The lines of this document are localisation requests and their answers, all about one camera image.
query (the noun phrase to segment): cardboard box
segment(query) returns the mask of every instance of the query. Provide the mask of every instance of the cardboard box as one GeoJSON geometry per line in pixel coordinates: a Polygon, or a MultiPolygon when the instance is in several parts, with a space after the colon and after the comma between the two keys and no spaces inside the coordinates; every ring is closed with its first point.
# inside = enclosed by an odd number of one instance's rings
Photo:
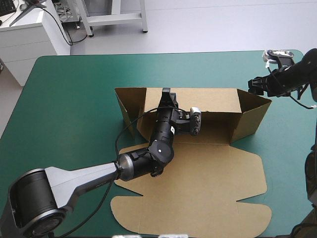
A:
{"type": "MultiPolygon", "coordinates": [[[[115,91],[124,121],[130,123],[130,118],[158,106],[162,89],[115,91]]],[[[255,133],[271,100],[233,88],[171,88],[171,92],[176,92],[180,108],[201,110],[201,132],[195,137],[175,136],[175,157],[159,177],[116,182],[143,196],[115,197],[111,201],[115,218],[126,229],[141,234],[258,236],[269,224],[270,208],[238,201],[266,192],[262,161],[229,144],[255,133]]],[[[155,118],[153,112],[138,121],[137,129],[146,139],[155,118]]]]}

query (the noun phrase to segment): green table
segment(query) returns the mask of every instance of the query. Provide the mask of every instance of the green table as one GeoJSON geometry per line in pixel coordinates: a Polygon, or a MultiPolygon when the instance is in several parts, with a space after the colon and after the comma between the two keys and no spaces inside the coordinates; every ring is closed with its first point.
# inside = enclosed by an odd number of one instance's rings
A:
{"type": "MultiPolygon", "coordinates": [[[[295,52],[295,61],[302,58],[295,52]]],[[[124,123],[115,87],[233,87],[266,75],[262,52],[41,57],[0,140],[0,209],[7,188],[25,171],[56,166],[67,170],[115,158],[114,140],[124,123]]],[[[312,104],[310,92],[303,103],[312,104]]],[[[262,236],[288,234],[311,210],[304,161],[314,142],[316,112],[289,98],[274,98],[258,132],[233,146],[262,157],[268,191],[246,199],[267,204],[272,220],[262,236]]],[[[142,141],[128,133],[120,146],[142,141]]],[[[56,235],[82,221],[105,187],[83,195],[56,235]]],[[[129,233],[114,219],[109,202],[133,193],[114,186],[101,210],[73,236],[129,233]]]]}

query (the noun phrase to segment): cable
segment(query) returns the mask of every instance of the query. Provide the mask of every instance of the cable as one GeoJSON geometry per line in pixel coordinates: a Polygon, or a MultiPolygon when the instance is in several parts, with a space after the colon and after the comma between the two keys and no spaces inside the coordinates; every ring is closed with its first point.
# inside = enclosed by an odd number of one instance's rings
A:
{"type": "Polygon", "coordinates": [[[269,67],[267,67],[269,73],[272,75],[272,77],[275,79],[275,81],[277,82],[277,84],[281,87],[281,89],[284,91],[285,95],[290,97],[295,103],[297,103],[298,105],[302,106],[303,108],[306,109],[314,109],[314,107],[307,107],[304,104],[300,103],[299,101],[297,101],[291,94],[288,95],[288,92],[286,92],[286,90],[284,89],[284,87],[280,84],[280,82],[277,80],[277,78],[275,77],[275,75],[272,73],[271,69],[269,67]]]}
{"type": "Polygon", "coordinates": [[[145,116],[146,114],[148,114],[148,113],[150,113],[150,112],[152,112],[152,111],[155,111],[155,110],[157,110],[157,109],[162,109],[162,108],[176,109],[176,110],[180,110],[180,111],[186,113],[185,110],[180,109],[180,108],[177,108],[177,107],[157,107],[157,108],[153,108],[153,109],[151,109],[151,110],[148,110],[147,112],[145,112],[145,113],[143,113],[142,115],[140,115],[138,118],[134,119],[130,124],[128,124],[128,125],[119,133],[119,135],[117,136],[117,138],[116,138],[116,140],[115,140],[115,153],[116,153],[116,155],[117,155],[117,160],[119,159],[118,140],[119,140],[120,136],[123,134],[123,132],[124,132],[127,128],[129,128],[133,123],[135,123],[138,119],[140,119],[141,117],[145,116]]]}
{"type": "Polygon", "coordinates": [[[75,227],[74,227],[73,229],[71,229],[70,231],[68,231],[68,232],[66,232],[66,233],[64,233],[64,234],[62,234],[61,236],[56,237],[56,238],[64,238],[65,236],[67,236],[67,235],[73,233],[73,232],[76,231],[77,229],[81,228],[87,221],[89,221],[90,218],[92,218],[93,215],[95,215],[95,214],[98,212],[98,210],[99,210],[99,209],[101,208],[101,206],[103,205],[103,203],[104,203],[104,201],[105,201],[105,199],[106,199],[106,197],[107,197],[107,195],[108,195],[108,193],[109,193],[109,191],[110,191],[110,188],[111,188],[111,186],[112,186],[114,180],[116,179],[117,175],[118,175],[118,170],[114,173],[114,175],[113,175],[113,177],[112,177],[112,179],[111,179],[111,181],[110,181],[110,183],[109,183],[109,185],[108,185],[108,187],[107,187],[107,189],[106,189],[106,191],[105,191],[105,193],[104,193],[104,196],[102,197],[101,201],[99,202],[99,204],[98,204],[98,206],[95,208],[95,210],[94,210],[84,221],[82,221],[80,224],[78,224],[77,226],[75,226],[75,227]]]}
{"type": "Polygon", "coordinates": [[[299,93],[297,100],[300,100],[300,99],[301,99],[303,93],[306,91],[306,89],[308,88],[308,86],[309,86],[309,83],[305,84],[304,88],[303,88],[303,89],[301,90],[301,92],[299,93]]]}
{"type": "MultiPolygon", "coordinates": [[[[16,9],[18,9],[19,6],[20,6],[20,1],[18,0],[18,6],[16,7],[16,9]]],[[[17,13],[17,11],[14,12],[13,14],[11,14],[11,16],[8,17],[6,20],[4,20],[4,21],[2,22],[2,24],[4,24],[4,23],[5,23],[6,21],[8,21],[9,19],[11,19],[16,13],[17,13]]]]}
{"type": "Polygon", "coordinates": [[[59,26],[58,22],[56,21],[55,17],[54,17],[49,11],[47,11],[47,10],[46,10],[45,8],[43,8],[43,7],[38,6],[38,5],[35,4],[35,3],[32,3],[30,0],[26,0],[26,1],[27,1],[28,3],[34,5],[35,7],[40,8],[40,9],[42,9],[43,11],[47,12],[47,13],[53,18],[53,20],[55,21],[56,25],[57,25],[58,28],[59,28],[59,31],[60,31],[62,37],[64,38],[65,42],[66,42],[69,46],[73,46],[74,43],[81,42],[81,41],[83,41],[83,40],[85,40],[85,39],[87,38],[87,35],[86,35],[86,36],[85,36],[83,39],[81,39],[80,41],[75,41],[75,42],[73,42],[72,40],[71,40],[71,41],[68,41],[68,40],[66,39],[66,37],[64,36],[63,31],[62,31],[62,29],[60,28],[60,26],[59,26]]]}
{"type": "Polygon", "coordinates": [[[79,40],[79,41],[73,41],[73,39],[70,37],[70,34],[69,34],[69,32],[68,32],[68,30],[67,30],[67,28],[65,28],[65,30],[66,30],[66,32],[67,32],[67,34],[68,34],[68,36],[69,36],[69,39],[70,39],[70,42],[71,43],[78,43],[78,42],[82,42],[83,40],[85,40],[86,38],[87,38],[87,34],[86,34],[86,36],[83,38],[83,39],[81,39],[81,40],[79,40]]]}

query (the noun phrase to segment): gray floor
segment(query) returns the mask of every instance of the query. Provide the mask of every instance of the gray floor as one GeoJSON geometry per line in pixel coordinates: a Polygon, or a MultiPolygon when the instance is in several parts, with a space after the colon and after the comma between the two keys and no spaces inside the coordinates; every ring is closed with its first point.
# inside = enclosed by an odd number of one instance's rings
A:
{"type": "MultiPolygon", "coordinates": [[[[86,0],[91,15],[111,5],[86,0]]],[[[73,55],[139,54],[297,49],[316,47],[317,1],[313,0],[146,0],[149,32],[140,24],[100,26],[95,36],[72,47],[73,55]]],[[[140,9],[122,0],[122,13],[140,9]]],[[[73,40],[85,35],[70,29],[73,40]]],[[[0,136],[22,88],[7,70],[0,74],[0,136]]]]}

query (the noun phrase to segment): white cabinet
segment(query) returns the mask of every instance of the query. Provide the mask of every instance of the white cabinet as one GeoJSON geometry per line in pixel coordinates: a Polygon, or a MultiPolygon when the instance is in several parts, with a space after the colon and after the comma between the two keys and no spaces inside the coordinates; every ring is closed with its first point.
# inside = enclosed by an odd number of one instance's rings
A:
{"type": "MultiPolygon", "coordinates": [[[[51,0],[47,0],[44,5],[55,17],[66,38],[51,0]]],[[[53,18],[39,8],[9,27],[19,14],[18,9],[10,20],[0,26],[0,59],[19,84],[24,86],[38,57],[69,55],[70,46],[65,42],[53,18]]],[[[8,16],[10,15],[2,16],[0,20],[5,21],[8,16]]]]}

